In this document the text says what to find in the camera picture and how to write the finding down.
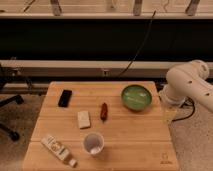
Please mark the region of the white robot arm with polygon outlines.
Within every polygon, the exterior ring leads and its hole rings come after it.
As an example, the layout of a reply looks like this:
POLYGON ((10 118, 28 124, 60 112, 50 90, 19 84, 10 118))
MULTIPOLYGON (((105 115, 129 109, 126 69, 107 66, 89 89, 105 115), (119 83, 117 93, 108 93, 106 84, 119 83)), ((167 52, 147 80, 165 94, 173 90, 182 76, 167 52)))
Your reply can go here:
POLYGON ((193 60, 168 70, 167 84, 159 92, 163 120, 167 124, 172 122, 186 98, 213 112, 213 85, 206 81, 209 73, 208 65, 202 60, 193 60))

